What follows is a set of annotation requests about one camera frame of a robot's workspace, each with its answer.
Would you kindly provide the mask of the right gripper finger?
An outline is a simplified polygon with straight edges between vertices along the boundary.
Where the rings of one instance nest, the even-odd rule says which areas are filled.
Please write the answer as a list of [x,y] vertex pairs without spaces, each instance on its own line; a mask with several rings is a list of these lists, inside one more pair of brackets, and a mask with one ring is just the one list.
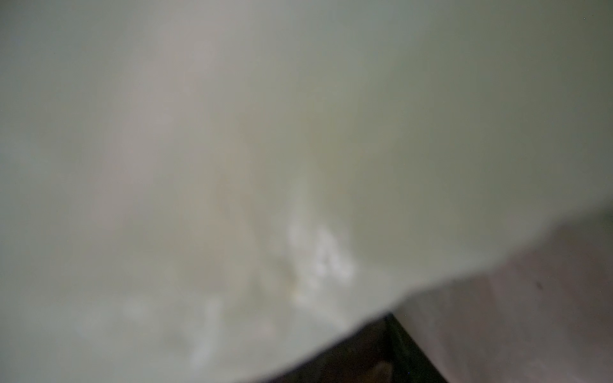
[[271,382],[445,382],[432,362],[392,314]]

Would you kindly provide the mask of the yellowish plastic fruit-print bag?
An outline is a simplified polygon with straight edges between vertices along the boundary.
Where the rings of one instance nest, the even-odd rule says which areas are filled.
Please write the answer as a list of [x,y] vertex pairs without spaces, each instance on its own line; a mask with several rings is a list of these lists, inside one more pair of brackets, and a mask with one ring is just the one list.
[[1,380],[264,378],[612,201],[610,1],[4,1]]

